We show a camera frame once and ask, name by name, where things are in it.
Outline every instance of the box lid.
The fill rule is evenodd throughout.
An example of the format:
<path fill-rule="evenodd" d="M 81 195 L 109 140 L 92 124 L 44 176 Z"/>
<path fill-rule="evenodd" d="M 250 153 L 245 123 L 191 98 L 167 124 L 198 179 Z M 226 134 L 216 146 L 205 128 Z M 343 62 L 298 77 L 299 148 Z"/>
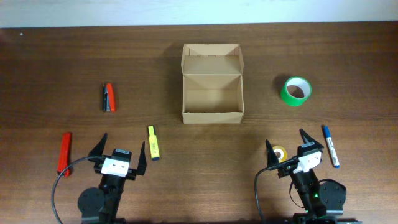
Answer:
<path fill-rule="evenodd" d="M 239 44 L 185 44 L 183 75 L 242 75 L 243 56 Z"/>

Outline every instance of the brown tabletop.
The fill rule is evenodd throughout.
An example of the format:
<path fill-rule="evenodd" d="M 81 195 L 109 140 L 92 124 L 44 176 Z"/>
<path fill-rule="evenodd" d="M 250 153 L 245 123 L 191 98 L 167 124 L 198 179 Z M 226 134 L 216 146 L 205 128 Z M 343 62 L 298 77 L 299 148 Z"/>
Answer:
<path fill-rule="evenodd" d="M 132 151 L 135 167 L 148 125 L 160 160 L 126 182 L 118 217 L 150 222 L 259 219 L 254 176 L 267 164 L 266 139 L 288 157 L 299 129 L 326 146 L 329 125 L 340 169 L 327 148 L 319 179 L 344 184 L 345 218 L 398 219 L 398 23 L 79 27 L 0 30 L 0 222 L 55 223 L 50 191 L 62 134 L 71 160 L 87 156 L 104 133 L 104 153 Z M 241 44 L 242 124 L 183 124 L 184 44 Z M 287 77 L 305 77 L 311 97 L 286 105 Z M 101 84 L 114 83 L 118 110 L 101 110 Z M 82 162 L 62 179 L 55 203 L 64 223 L 79 223 L 80 193 L 101 176 Z M 303 209 L 289 198 L 290 177 L 266 172 L 259 198 L 266 217 Z M 299 202 L 295 191 L 293 199 Z"/>

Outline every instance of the yellow marker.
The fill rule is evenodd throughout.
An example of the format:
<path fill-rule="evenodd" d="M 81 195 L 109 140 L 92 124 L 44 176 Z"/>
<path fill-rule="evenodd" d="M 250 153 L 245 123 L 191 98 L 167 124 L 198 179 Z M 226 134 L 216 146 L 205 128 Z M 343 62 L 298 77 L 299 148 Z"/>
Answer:
<path fill-rule="evenodd" d="M 157 146 L 155 127 L 149 126 L 148 132 L 149 132 L 150 156 L 152 157 L 153 161 L 157 161 L 160 159 L 160 154 L 159 154 L 159 147 Z"/>

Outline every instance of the white wall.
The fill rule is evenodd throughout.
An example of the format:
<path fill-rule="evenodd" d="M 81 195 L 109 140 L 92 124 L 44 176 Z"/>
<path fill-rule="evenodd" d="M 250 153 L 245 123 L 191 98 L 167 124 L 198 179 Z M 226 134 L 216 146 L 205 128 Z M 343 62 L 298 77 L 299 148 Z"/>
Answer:
<path fill-rule="evenodd" d="M 398 20 L 398 0 L 0 0 L 0 27 Z"/>

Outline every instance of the cardboard box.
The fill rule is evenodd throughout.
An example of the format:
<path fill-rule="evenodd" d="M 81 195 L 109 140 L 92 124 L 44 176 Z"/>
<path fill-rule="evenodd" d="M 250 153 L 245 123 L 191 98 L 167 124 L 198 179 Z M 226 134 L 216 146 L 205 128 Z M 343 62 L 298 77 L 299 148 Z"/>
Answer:
<path fill-rule="evenodd" d="M 182 53 L 184 124 L 239 124 L 243 56 L 238 44 L 187 44 Z"/>

